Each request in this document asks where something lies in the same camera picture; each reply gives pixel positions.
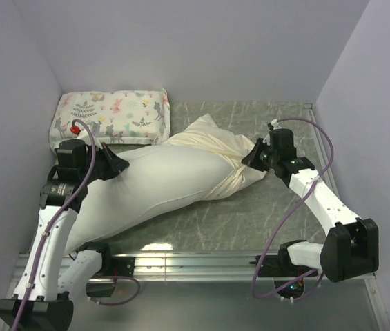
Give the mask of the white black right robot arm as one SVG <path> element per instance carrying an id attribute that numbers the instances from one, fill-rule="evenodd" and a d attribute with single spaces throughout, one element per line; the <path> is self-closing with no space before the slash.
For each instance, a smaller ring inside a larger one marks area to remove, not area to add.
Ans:
<path id="1" fill-rule="evenodd" d="M 259 138 L 242 163 L 261 172 L 272 170 L 304 201 L 326 235 L 323 244 L 301 240 L 282 244 L 277 255 L 282 274 L 294 275 L 304 266 L 323 271 L 337 283 L 378 270 L 377 224 L 346 207 L 320 178 L 315 166 L 297 155 L 290 129 L 271 129 L 269 140 Z"/>

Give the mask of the aluminium front mounting rail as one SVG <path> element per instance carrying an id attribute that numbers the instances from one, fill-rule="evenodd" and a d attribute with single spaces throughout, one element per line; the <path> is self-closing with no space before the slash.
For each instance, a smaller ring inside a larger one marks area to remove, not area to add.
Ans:
<path id="1" fill-rule="evenodd" d="M 114 257 L 135 257 L 134 279 L 144 282 L 214 282 L 250 281 L 260 253 L 254 251 L 141 251 L 108 256 L 93 250 L 80 252 L 75 259 L 69 256 L 59 262 L 42 258 L 34 282 L 45 289 L 64 290 L 72 281 L 60 279 L 65 273 L 71 279 L 89 282 Z"/>

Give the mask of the white pillow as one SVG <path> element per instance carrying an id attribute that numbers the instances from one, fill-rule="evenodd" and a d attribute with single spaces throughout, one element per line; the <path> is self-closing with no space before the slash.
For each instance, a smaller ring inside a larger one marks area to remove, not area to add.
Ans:
<path id="1" fill-rule="evenodd" d="M 190 146 L 148 146 L 119 157 L 129 162 L 127 169 L 88 185 L 66 253 L 205 200 L 233 170 L 222 157 Z"/>

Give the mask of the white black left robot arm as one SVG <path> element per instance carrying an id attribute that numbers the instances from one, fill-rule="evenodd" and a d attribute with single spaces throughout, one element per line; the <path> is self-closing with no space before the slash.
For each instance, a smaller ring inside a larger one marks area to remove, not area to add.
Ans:
<path id="1" fill-rule="evenodd" d="M 70 139 L 56 149 L 57 165 L 40 193 L 39 220 L 28 262 L 12 297 L 0 300 L 0 318 L 11 330 L 67 330 L 74 302 L 95 275 L 113 268 L 108 248 L 78 252 L 61 272 L 64 251 L 88 184 L 119 176 L 129 167 L 105 143 Z"/>

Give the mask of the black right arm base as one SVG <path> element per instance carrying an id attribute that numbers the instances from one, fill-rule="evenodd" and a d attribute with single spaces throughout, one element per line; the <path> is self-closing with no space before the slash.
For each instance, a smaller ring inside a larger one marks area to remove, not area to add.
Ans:
<path id="1" fill-rule="evenodd" d="M 306 266 L 293 265 L 288 254 L 287 248 L 293 244 L 304 242 L 304 240 L 295 240 L 280 245 L 277 255 L 266 255 L 264 262 L 258 272 L 259 278 L 277 278 L 292 277 L 296 278 L 305 272 L 311 270 Z M 286 299 L 298 299 L 304 294 L 304 281 L 300 279 L 295 283 L 277 291 L 279 297 Z"/>

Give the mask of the cream satin pillowcase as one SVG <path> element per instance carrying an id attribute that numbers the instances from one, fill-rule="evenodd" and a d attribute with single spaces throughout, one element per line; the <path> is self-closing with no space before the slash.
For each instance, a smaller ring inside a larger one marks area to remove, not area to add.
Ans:
<path id="1" fill-rule="evenodd" d="M 164 144 L 190 146 L 211 152 L 232 167 L 231 173 L 203 198 L 205 201 L 225 199 L 262 180 L 266 175 L 265 171 L 254 170 L 242 164 L 242 159 L 249 154 L 255 144 L 242 134 L 235 135 L 231 131 L 219 128 L 209 114 L 198 117 L 183 132 L 173 135 Z"/>

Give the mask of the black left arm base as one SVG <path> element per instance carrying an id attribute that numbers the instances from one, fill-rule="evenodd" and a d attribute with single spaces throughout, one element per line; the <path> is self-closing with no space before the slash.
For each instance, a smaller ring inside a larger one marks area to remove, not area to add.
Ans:
<path id="1" fill-rule="evenodd" d="M 133 277 L 135 257 L 114 257 L 108 265 L 104 265 L 86 284 L 86 294 L 90 298 L 110 298 L 118 282 L 129 281 Z"/>

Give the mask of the animal print patterned pillow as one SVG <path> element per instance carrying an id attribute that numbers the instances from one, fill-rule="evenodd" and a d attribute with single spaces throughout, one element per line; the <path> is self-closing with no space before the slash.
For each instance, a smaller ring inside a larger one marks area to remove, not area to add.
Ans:
<path id="1" fill-rule="evenodd" d="M 170 103 L 164 89 L 63 94 L 49 132 L 52 150 L 75 138 L 70 129 L 74 119 L 108 145 L 156 145 L 170 137 Z"/>

